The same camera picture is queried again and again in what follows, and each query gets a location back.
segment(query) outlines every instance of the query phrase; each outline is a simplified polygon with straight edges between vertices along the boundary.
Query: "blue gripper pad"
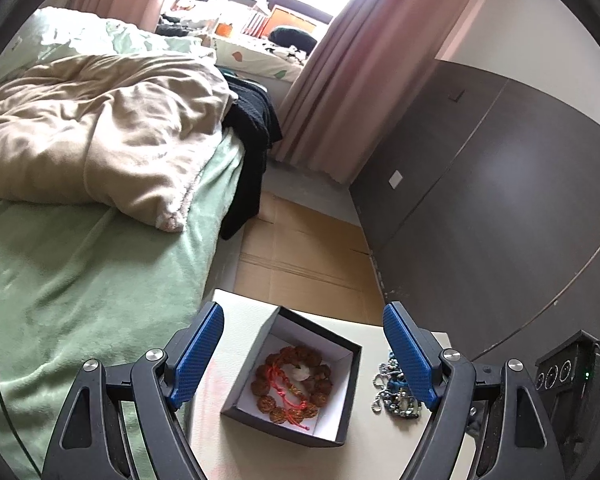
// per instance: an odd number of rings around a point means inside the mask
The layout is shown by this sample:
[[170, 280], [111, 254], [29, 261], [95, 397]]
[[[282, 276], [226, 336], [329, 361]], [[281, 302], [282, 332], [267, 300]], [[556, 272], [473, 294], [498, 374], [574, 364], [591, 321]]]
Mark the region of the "blue gripper pad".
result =
[[413, 335], [390, 304], [385, 306], [382, 313], [382, 325], [384, 335], [395, 358], [398, 359], [411, 393], [427, 408], [433, 410], [440, 399], [433, 389], [431, 366]]
[[220, 305], [216, 305], [206, 316], [176, 366], [173, 391], [168, 397], [174, 409], [179, 410], [183, 402], [193, 398], [223, 330], [224, 312]]

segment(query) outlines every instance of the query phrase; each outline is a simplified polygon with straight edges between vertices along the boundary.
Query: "red string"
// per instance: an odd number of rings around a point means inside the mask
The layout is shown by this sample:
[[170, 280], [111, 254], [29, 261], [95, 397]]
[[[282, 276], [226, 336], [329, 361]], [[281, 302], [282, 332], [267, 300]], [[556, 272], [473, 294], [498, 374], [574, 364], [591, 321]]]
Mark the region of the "red string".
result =
[[[271, 386], [276, 391], [276, 393], [280, 396], [283, 404], [286, 404], [290, 408], [295, 408], [296, 410], [304, 410], [306, 408], [306, 399], [300, 399], [300, 404], [294, 404], [290, 400], [288, 400], [286, 398], [286, 391], [283, 388], [281, 388], [280, 386], [278, 386], [278, 384], [276, 383], [277, 376], [280, 377], [280, 379], [283, 381], [283, 383], [285, 383], [287, 385], [287, 387], [289, 387], [288, 385], [290, 384], [291, 381], [289, 381], [289, 378], [285, 375], [285, 373], [280, 368], [278, 368], [276, 365], [270, 366], [269, 370], [267, 370], [267, 379], [269, 380], [269, 386]], [[294, 418], [291, 416], [291, 414], [289, 413], [287, 408], [285, 408], [285, 414], [286, 414], [287, 420], [291, 424], [293, 424], [294, 426], [299, 426], [300, 428], [302, 428], [305, 431], [309, 430], [308, 426], [303, 426], [302, 424], [299, 424], [298, 422], [296, 422], [294, 420]]]

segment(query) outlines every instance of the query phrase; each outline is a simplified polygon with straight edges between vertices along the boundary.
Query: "white wall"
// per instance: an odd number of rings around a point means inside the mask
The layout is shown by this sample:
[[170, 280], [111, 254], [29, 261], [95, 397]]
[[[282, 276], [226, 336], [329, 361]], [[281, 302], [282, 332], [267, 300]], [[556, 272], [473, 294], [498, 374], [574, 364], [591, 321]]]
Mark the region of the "white wall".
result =
[[560, 0], [480, 3], [438, 57], [526, 83], [600, 124], [600, 47], [571, 11]]

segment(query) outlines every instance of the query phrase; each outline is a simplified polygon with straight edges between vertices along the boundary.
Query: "comforter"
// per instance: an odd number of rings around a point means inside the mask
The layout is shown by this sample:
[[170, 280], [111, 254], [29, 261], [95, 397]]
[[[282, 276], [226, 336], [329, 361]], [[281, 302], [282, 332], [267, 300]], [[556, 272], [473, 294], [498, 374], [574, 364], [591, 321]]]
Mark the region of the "comforter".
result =
[[211, 60], [74, 56], [0, 86], [0, 198], [186, 224], [235, 95]]

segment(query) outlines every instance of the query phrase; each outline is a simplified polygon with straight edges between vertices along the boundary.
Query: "white table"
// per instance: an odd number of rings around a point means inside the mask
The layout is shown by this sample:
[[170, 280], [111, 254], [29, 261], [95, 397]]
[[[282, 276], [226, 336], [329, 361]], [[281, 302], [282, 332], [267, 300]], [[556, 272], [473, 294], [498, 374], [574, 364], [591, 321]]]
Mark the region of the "white table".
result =
[[[189, 443], [209, 480], [400, 478], [430, 413], [423, 410], [418, 420], [398, 420], [371, 411], [377, 391], [372, 379], [389, 348], [382, 327], [299, 313], [362, 346], [346, 443], [306, 448], [220, 415], [258, 330], [276, 307], [223, 290], [216, 290], [212, 299], [224, 309], [224, 333], [198, 387], [189, 421]], [[434, 336], [443, 348], [450, 346], [446, 334]], [[465, 435], [452, 480], [467, 477], [474, 452], [473, 439]]]

